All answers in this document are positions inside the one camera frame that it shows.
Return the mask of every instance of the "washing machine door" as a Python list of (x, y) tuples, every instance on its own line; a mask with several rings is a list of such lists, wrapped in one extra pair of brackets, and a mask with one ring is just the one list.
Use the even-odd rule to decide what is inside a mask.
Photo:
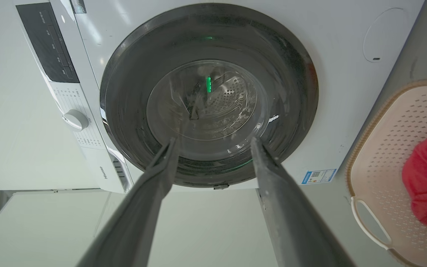
[(214, 187), (255, 177), (253, 136), (286, 159), (313, 122), (317, 86), (310, 56), (279, 22), (246, 7), (198, 4), (124, 39), (103, 73), (100, 106), (132, 164), (144, 170), (176, 136), (175, 183)]

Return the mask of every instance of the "pink laundry basket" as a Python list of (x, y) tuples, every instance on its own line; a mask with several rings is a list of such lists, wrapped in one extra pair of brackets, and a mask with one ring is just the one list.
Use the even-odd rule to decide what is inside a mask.
[[(357, 223), (375, 243), (407, 266), (427, 267), (427, 227), (411, 211), (401, 171), (414, 147), (427, 137), (427, 80), (403, 87), (381, 108), (355, 146), (347, 184)], [(357, 211), (362, 203), (388, 238), (380, 241)]]

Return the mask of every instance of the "basket handle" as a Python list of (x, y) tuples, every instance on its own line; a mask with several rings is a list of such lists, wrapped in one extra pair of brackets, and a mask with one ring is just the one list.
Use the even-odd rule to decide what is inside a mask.
[[(377, 217), (375, 216), (375, 214), (373, 214), (373, 212), (370, 210), (369, 206), (361, 199), (357, 199), (357, 196), (353, 196), (351, 198), (352, 203), (352, 213), (354, 214), (354, 218), (357, 221), (358, 225), (360, 226), (360, 228), (362, 229), (362, 231), (371, 239), (373, 240), (373, 242), (375, 242), (377, 245), (379, 245), (380, 247), (383, 247), (385, 250), (389, 250), (391, 248), (391, 237), (390, 235), (388, 235), (388, 233), (386, 232), (385, 228), (383, 228), (383, 226), (381, 225), (380, 221), (377, 219)], [(372, 215), (372, 217), (375, 219), (375, 221), (378, 223), (378, 226), (380, 226), (381, 230), (385, 233), (386, 237), (388, 238), (389, 242), (384, 243), (383, 241), (381, 241), (380, 239), (378, 239), (373, 233), (370, 232), (370, 230), (368, 230), (368, 228), (364, 225), (363, 221), (361, 220), (359, 213), (358, 213), (358, 208), (357, 208), (357, 203), (362, 203), (363, 206), (365, 206), (368, 210), (368, 212)]]

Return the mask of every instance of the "green light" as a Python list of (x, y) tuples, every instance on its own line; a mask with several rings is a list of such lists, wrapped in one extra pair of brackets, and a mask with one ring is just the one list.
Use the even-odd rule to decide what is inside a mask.
[(210, 93), (212, 91), (212, 81), (210, 79), (210, 76), (205, 78), (205, 84), (207, 86), (207, 93)]

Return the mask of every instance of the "white washing machine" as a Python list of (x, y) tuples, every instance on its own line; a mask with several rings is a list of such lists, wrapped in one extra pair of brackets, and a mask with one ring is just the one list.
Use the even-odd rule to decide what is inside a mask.
[(256, 188), (254, 135), (299, 184), (331, 181), (423, 1), (14, 3), (93, 178), (126, 192), (170, 136), (174, 191)]

